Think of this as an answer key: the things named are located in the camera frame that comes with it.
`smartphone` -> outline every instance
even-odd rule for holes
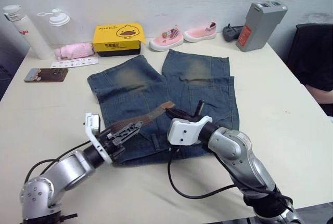
[[[67,68],[32,68],[26,75],[25,82],[62,82]]]

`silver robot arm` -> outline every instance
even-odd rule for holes
[[[194,116],[178,109],[167,111],[169,117],[179,117],[172,119],[168,132],[170,144],[188,146],[201,142],[203,148],[214,153],[244,195],[244,202],[253,207],[262,223],[304,224],[292,200],[281,195],[264,165],[253,154],[249,137],[212,124],[211,117],[199,116],[202,105],[199,108]]]
[[[57,223],[76,217],[60,215],[61,198],[94,172],[95,167],[77,150],[46,173],[26,182],[20,194],[23,223]]]
[[[77,214],[62,216],[61,198],[89,178],[103,162],[111,164],[125,150],[123,143],[136,135],[142,122],[134,122],[116,133],[99,132],[98,114],[86,113],[85,132],[92,145],[76,150],[47,172],[28,180],[21,189],[23,224],[56,224]]]

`table surface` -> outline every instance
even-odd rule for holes
[[[230,58],[240,130],[256,156],[296,208],[333,200],[333,124],[272,48],[241,52],[221,36],[184,43],[177,51]],[[161,71],[167,52],[142,45],[142,54]],[[30,50],[0,102],[0,216],[21,220],[19,192],[30,167],[55,158],[87,140],[86,112],[100,113],[87,78],[134,56],[101,57],[99,64],[71,68],[63,83],[25,83],[31,68],[48,68]],[[38,168],[33,175],[40,173]],[[181,197],[170,186],[166,164],[140,167],[102,165],[89,180],[67,192],[62,213],[78,213],[66,223],[207,223],[253,216],[237,189],[202,200]],[[199,195],[231,184],[211,156],[175,161],[175,184]]]

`denim jeans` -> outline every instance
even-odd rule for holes
[[[239,128],[234,78],[229,76],[228,58],[184,54],[170,50],[162,68],[155,71],[143,55],[88,78],[96,94],[106,127],[114,122],[144,115],[167,101],[194,114],[200,99],[205,101],[202,115],[218,125]],[[170,144],[167,131],[171,120],[165,115],[141,128],[124,143],[119,165],[167,162]],[[206,154],[200,144],[183,147],[175,159]]]

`bottle cap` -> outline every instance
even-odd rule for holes
[[[71,19],[68,15],[66,15],[64,12],[62,12],[59,8],[53,9],[52,12],[40,12],[37,15],[38,16],[52,15],[50,17],[49,22],[51,25],[54,25],[56,27],[65,25]]]
[[[20,5],[8,5],[2,8],[9,21],[18,21],[26,16]]]

